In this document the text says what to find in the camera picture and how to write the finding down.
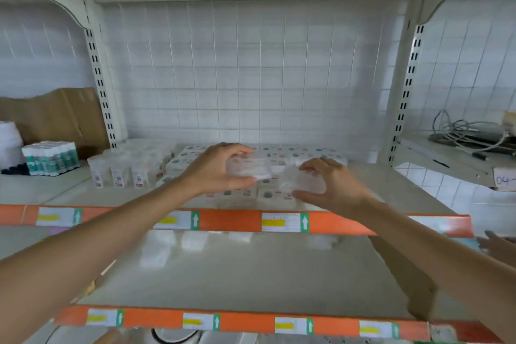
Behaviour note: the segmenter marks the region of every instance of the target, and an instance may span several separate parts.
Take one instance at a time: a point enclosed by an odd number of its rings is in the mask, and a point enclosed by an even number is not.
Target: cardboard box
[[[33,98],[0,97],[0,120],[14,121],[25,144],[43,140],[74,142],[80,159],[109,148],[93,87],[59,88]]]

